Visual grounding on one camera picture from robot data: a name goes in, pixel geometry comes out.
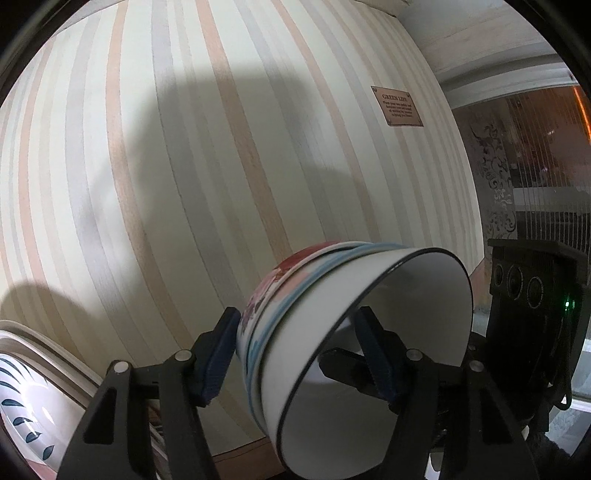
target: stacked bowls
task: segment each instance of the stacked bowls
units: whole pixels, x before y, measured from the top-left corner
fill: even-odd
[[[334,347],[362,354],[348,318],[366,305],[407,348],[461,364],[472,289],[462,263],[441,248],[316,245],[274,269],[243,314],[237,354],[251,414],[285,467],[304,478],[348,478],[384,458],[396,415],[326,378],[317,361]]]

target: metal screw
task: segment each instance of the metal screw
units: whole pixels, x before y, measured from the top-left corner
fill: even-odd
[[[113,367],[113,370],[115,370],[115,373],[122,374],[123,372],[127,371],[128,368],[129,368],[129,363],[117,362],[115,364],[115,366]]]
[[[191,350],[179,350],[177,353],[174,354],[174,359],[179,362],[186,362],[191,358],[193,354]]]
[[[470,362],[470,370],[472,370],[473,372],[483,372],[484,365],[482,364],[482,362],[479,362],[478,360],[472,360]]]
[[[407,358],[413,362],[418,362],[421,358],[423,358],[423,354],[420,350],[411,348],[410,350],[407,350]]]

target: brown sign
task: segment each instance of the brown sign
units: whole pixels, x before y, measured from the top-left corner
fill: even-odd
[[[412,125],[422,127],[423,122],[414,106],[410,93],[391,88],[371,87],[390,126]]]

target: black speaker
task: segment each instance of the black speaker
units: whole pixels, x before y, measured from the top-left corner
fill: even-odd
[[[549,402],[560,402],[589,324],[587,255],[559,242],[491,239],[488,244],[493,247],[486,330],[491,375],[505,391],[550,392]]]

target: striped wallpaper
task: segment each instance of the striped wallpaper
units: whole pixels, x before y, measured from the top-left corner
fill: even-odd
[[[372,85],[424,123],[389,127]],[[452,113],[400,23],[348,0],[126,0],[0,108],[0,313],[103,372],[160,362],[332,239],[483,256]],[[259,438],[233,364],[213,453]]]

